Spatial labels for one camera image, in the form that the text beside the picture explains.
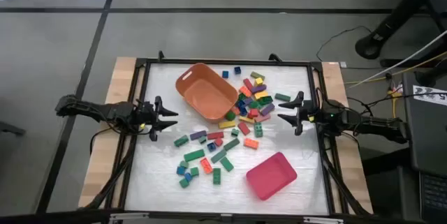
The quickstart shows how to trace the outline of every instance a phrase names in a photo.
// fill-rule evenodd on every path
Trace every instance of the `wooden board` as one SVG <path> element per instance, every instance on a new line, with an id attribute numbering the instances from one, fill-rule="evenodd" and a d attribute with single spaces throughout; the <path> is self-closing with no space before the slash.
<path id="1" fill-rule="evenodd" d="M 117 58 L 105 100 L 106 103 L 116 103 L 127 100 L 135 69 L 135 61 L 136 58 Z M 328 97 L 330 99 L 338 100 L 347 106 L 346 92 L 338 63 L 323 63 L 323 74 Z M 138 92 L 139 90 L 140 84 L 137 85 L 136 91 Z M 99 130 L 104 128 L 107 128 L 107 125 L 101 124 Z M 109 179 L 117 149 L 118 138 L 119 135 L 113 131 L 108 131 L 96 137 L 89 167 L 87 169 L 87 175 L 85 177 L 84 187 L 80 196 L 80 207 L 90 203 L 90 201 L 93 200 L 93 197 L 102 189 L 102 186 Z M 372 206 L 357 144 L 348 137 L 341 136 L 337 138 L 337 148 L 346 185 L 361 205 L 367 211 L 372 213 Z M 115 189 L 114 202 L 112 203 L 114 207 L 117 206 L 117 192 L 119 191 L 119 186 L 120 183 L 117 184 L 117 189 Z M 332 190 L 335 193 L 336 209 L 339 210 L 340 207 L 337 200 L 338 194 L 335 185 L 332 185 Z"/>

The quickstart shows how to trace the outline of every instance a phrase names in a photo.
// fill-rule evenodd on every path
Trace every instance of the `yellow cable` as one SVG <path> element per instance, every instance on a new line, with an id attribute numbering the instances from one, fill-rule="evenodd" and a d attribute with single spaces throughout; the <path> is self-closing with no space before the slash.
<path id="1" fill-rule="evenodd" d="M 446 51 L 446 52 L 442 52 L 441 54 L 439 54 L 439 55 L 437 55 L 437 56 L 435 56 L 435 57 L 432 57 L 431 59 L 428 59 L 427 61 L 424 61 L 424 62 L 422 62 L 422 63 L 420 63 L 420 64 L 416 64 L 416 65 L 413 66 L 413 67 L 406 68 L 405 70 L 397 71 L 396 73 L 393 73 L 393 74 L 391 74 L 391 75 L 392 75 L 392 76 L 394 76 L 394 75 L 399 75 L 399 74 L 402 74 L 402 73 L 404 73 L 404 72 L 413 70 L 414 68 L 417 68 L 417 67 L 419 67 L 419 66 L 421 66 L 421 65 L 423 65 L 423 64 L 426 64 L 426 63 L 428 63 L 428 62 L 430 62 L 430 61 L 433 61 L 433 60 L 435 60 L 435 59 L 438 59 L 439 57 L 442 57 L 442 56 L 445 55 L 445 54 L 447 54 L 447 51 Z M 380 77 L 380 78 L 376 78 L 376 79 L 373 79 L 373 80 L 368 80 L 368 81 L 366 81 L 366 82 L 376 82 L 376 81 L 380 81 L 380 80 L 384 80 L 384 79 L 385 79 L 385 77 Z M 352 81 L 352 82 L 345 82 L 344 84 L 357 84 L 357 83 L 359 83 L 359 82 L 360 82 L 360 81 Z"/>

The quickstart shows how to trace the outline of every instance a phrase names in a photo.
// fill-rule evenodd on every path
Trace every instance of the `orange block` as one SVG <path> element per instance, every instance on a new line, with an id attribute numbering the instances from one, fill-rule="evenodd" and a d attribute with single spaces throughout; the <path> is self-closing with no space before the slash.
<path id="1" fill-rule="evenodd" d="M 234 114 L 236 114 L 236 115 L 239 115 L 239 114 L 240 114 L 239 108 L 237 108 L 237 107 L 235 107 L 235 106 L 233 106 L 233 108 L 231 108 L 231 111 L 232 111 Z"/>
<path id="2" fill-rule="evenodd" d="M 244 141 L 244 146 L 246 146 L 246 147 L 257 149 L 258 145 L 259 145 L 259 142 L 256 141 L 256 140 L 252 140 L 252 139 L 246 138 L 245 141 Z"/>
<path id="3" fill-rule="evenodd" d="M 246 88 L 245 86 L 240 87 L 239 91 L 242 92 L 247 97 L 251 96 L 251 91 L 248 90 L 248 88 Z"/>
<path id="4" fill-rule="evenodd" d="M 202 160 L 200 160 L 200 164 L 202 165 L 203 170 L 206 174 L 212 173 L 212 167 L 210 165 L 210 162 L 208 162 L 208 159 L 203 158 Z"/>

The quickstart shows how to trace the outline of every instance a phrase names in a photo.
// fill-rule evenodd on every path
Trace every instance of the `purple block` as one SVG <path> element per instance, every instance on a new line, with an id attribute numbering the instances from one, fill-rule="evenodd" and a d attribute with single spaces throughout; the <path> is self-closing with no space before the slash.
<path id="1" fill-rule="evenodd" d="M 265 116 L 269 112 L 271 112 L 273 109 L 274 109 L 274 105 L 272 103 L 270 103 L 267 106 L 265 106 L 263 110 L 261 110 L 261 115 Z"/>
<path id="2" fill-rule="evenodd" d="M 253 102 L 253 98 L 245 98 L 243 100 L 243 102 L 244 102 L 244 105 L 249 105 L 251 102 Z"/>
<path id="3" fill-rule="evenodd" d="M 189 137 L 191 138 L 191 140 L 197 140 L 199 137 L 206 135 L 207 135 L 206 130 L 201 130 L 200 132 L 191 134 Z"/>
<path id="4" fill-rule="evenodd" d="M 257 87 L 253 87 L 253 89 L 251 89 L 251 92 L 254 94 L 256 92 L 265 91 L 265 89 L 267 89 L 267 85 L 262 84 Z"/>

